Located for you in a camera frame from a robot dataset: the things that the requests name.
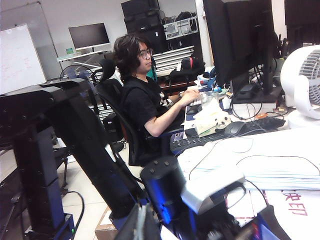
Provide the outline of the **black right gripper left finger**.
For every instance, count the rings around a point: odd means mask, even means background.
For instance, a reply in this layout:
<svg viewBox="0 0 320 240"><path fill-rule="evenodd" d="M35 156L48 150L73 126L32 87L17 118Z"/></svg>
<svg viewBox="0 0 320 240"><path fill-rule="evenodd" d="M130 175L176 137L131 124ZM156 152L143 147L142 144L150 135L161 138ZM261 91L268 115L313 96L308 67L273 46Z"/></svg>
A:
<svg viewBox="0 0 320 240"><path fill-rule="evenodd" d="M158 219L154 216L152 205L150 203L146 205L136 204L114 239L160 240L160 225Z"/></svg>

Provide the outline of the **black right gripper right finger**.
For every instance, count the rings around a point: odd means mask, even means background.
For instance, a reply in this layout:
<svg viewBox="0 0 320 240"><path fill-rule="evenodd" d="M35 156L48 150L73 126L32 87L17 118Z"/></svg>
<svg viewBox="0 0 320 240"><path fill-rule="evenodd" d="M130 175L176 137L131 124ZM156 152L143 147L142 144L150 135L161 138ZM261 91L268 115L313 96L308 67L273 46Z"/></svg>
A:
<svg viewBox="0 0 320 240"><path fill-rule="evenodd" d="M267 224L267 227L280 239L280 240L291 240L291 238L287 235L284 229L280 226L276 216L274 207L272 205L268 205L265 209L263 209L259 215L262 217L264 222Z"/></svg>

